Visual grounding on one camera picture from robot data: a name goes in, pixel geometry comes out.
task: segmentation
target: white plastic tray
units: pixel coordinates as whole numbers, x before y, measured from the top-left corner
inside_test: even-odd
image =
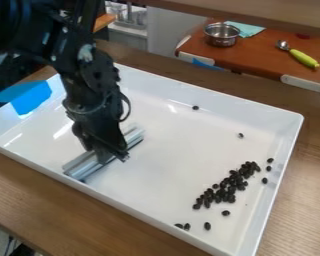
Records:
[[[83,149],[61,105],[59,76],[48,80],[52,96],[32,113],[18,116],[10,104],[0,108],[0,152],[213,255],[254,255],[303,116],[117,66],[133,106],[122,126],[137,123],[146,130],[127,163],[113,162],[87,184],[62,174],[62,166]],[[275,162],[267,173],[269,157]],[[263,171],[248,180],[246,191],[237,192],[235,204],[192,210],[198,195],[247,160]],[[223,217],[223,210],[231,215]],[[203,228],[206,221],[210,231]],[[173,226],[186,222],[190,232]]]

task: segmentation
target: blue tape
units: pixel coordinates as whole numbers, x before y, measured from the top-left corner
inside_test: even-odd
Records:
[[[11,103],[19,115],[27,114],[52,94],[46,81],[35,81],[25,84],[10,86],[0,92],[0,103]]]

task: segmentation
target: wooden table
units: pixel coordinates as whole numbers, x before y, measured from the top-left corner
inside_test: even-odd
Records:
[[[217,21],[220,20],[209,20],[208,23]],[[239,38],[233,47],[216,48],[205,43],[203,27],[201,25],[176,50],[177,56],[183,58],[188,53],[197,56],[197,59],[210,59],[215,66],[320,91],[320,68],[308,68],[288,52],[275,47],[279,39],[286,40],[292,48],[310,55],[320,63],[320,38],[300,39],[295,33],[266,29],[251,38]]]
[[[258,255],[320,255],[320,93],[100,42],[117,62],[305,116]],[[45,68],[29,79],[55,74]],[[0,154],[0,227],[59,256],[206,253]]]

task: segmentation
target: white wall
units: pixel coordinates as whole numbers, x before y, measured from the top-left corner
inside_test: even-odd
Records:
[[[206,20],[205,17],[154,7],[147,7],[147,11],[148,51],[167,57],[175,57],[180,40]]]

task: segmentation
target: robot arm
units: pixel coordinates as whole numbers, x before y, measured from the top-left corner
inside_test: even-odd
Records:
[[[0,0],[0,52],[30,56],[58,71],[73,133],[104,164],[112,155],[121,161],[128,157],[119,123],[128,117],[130,102],[117,85],[112,58],[93,40],[99,3],[78,0],[69,21],[53,0]],[[124,118],[123,101],[129,106]]]

